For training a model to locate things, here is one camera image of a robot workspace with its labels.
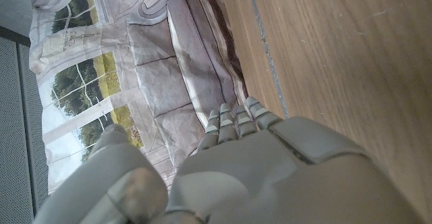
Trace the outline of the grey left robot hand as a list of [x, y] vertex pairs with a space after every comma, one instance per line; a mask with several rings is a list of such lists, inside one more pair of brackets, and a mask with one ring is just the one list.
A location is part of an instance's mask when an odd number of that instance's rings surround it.
[[255, 98], [209, 115], [166, 186], [117, 124], [39, 210], [36, 223], [422, 223], [366, 151]]

